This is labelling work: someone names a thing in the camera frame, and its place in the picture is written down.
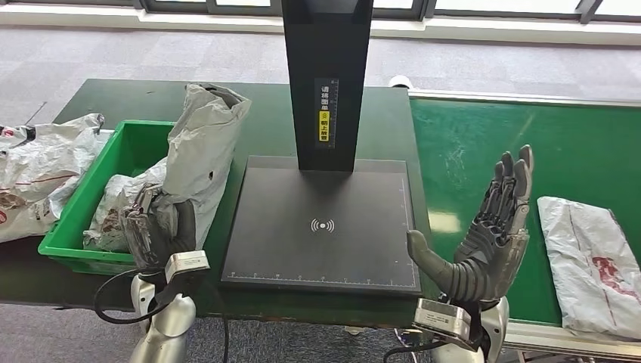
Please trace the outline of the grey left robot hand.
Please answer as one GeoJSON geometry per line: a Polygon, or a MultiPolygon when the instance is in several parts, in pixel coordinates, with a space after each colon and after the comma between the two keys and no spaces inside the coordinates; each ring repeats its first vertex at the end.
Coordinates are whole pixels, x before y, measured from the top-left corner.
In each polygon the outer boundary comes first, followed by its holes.
{"type": "Polygon", "coordinates": [[[171,255],[197,248],[196,216],[190,200],[162,209],[162,186],[145,182],[119,211],[119,225],[138,268],[163,268],[171,255]]]}

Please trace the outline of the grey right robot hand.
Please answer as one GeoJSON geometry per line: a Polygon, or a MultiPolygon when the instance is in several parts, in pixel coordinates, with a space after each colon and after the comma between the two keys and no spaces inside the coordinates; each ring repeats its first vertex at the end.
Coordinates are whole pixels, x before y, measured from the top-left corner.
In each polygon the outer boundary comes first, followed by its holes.
{"type": "Polygon", "coordinates": [[[531,145],[523,145],[517,159],[503,153],[452,262],[432,250],[423,233],[407,232],[409,256],[442,293],[461,302],[495,301],[506,295],[529,241],[525,224],[533,169],[531,145]]]}

